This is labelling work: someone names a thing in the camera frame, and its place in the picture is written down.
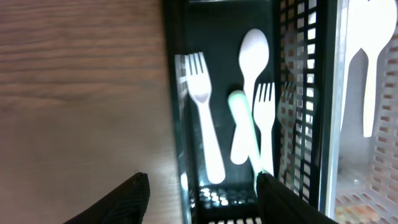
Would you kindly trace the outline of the white spoon group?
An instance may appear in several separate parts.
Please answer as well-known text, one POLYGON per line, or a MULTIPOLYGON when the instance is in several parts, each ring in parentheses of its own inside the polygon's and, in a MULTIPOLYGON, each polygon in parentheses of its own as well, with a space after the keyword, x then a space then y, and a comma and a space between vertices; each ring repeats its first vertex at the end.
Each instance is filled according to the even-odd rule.
MULTIPOLYGON (((243 91, 252 111, 255 82, 269 61, 269 44, 261 30, 251 29, 246 33, 241 43, 238 60, 244 78, 243 91)), ((236 128, 230 155, 233 164, 241 165, 248 159, 248 154, 243 146, 243 136, 236 128)))

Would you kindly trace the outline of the white spoon crossed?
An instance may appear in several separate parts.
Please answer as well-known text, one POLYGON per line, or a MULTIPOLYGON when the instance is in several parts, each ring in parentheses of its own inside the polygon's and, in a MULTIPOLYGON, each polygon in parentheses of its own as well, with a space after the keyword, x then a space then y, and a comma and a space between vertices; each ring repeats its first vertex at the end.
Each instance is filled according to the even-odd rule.
POLYGON ((362 49, 368 57, 363 105, 363 136, 366 138, 373 133, 378 56, 392 38, 396 22, 395 0, 349 1, 341 113, 345 113, 349 65, 355 54, 362 49))

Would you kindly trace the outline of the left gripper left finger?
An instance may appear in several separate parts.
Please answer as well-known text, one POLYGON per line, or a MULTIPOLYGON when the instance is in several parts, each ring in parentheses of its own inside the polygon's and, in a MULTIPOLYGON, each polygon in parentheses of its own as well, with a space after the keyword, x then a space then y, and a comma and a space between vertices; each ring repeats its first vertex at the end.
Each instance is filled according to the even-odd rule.
POLYGON ((146 173, 137 172, 85 211, 66 221, 67 224, 140 224, 150 199, 146 173))

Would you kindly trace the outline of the white fork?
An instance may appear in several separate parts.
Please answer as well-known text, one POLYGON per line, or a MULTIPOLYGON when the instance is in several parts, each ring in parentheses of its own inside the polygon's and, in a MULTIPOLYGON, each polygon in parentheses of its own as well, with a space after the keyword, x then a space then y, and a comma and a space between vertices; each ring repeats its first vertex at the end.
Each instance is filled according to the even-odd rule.
POLYGON ((272 128, 275 121, 275 84, 260 83, 254 99, 254 121, 261 132, 262 166, 274 176, 272 128))
POLYGON ((198 108, 206 174, 212 184, 220 184, 226 174, 210 110, 212 85, 203 52, 185 56, 185 71, 189 95, 198 108))

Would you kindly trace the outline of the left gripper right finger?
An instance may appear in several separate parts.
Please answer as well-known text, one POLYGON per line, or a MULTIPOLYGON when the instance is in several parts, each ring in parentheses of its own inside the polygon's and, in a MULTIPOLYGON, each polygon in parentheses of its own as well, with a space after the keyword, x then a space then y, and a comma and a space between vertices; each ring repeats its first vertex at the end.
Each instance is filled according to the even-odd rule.
POLYGON ((270 224, 337 224, 268 173, 256 179, 259 215, 270 224))

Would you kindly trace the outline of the mint green fork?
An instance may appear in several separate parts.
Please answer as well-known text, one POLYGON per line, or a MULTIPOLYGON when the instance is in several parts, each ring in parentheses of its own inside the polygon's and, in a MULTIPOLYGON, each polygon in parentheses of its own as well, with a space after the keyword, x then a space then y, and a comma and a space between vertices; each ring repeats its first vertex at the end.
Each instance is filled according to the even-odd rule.
POLYGON ((234 149, 231 151, 232 161, 235 164, 242 164, 244 163, 243 159, 248 157, 253 172, 257 175, 262 172, 263 168, 254 121, 245 93, 241 90, 233 91, 228 97, 228 105, 236 124, 234 149))

